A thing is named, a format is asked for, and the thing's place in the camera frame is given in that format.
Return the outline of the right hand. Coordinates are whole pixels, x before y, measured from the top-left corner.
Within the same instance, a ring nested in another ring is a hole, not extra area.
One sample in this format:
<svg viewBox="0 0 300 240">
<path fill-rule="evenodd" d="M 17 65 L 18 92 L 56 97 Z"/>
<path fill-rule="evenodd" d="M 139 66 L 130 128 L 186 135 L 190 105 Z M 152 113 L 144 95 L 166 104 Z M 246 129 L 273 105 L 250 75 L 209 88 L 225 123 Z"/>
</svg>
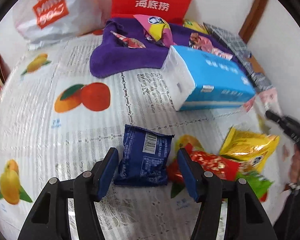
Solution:
<svg viewBox="0 0 300 240">
<path fill-rule="evenodd" d="M 300 183 L 300 150 L 297 145 L 294 145 L 294 154 L 289 170 L 289 178 L 291 183 Z"/>
</svg>

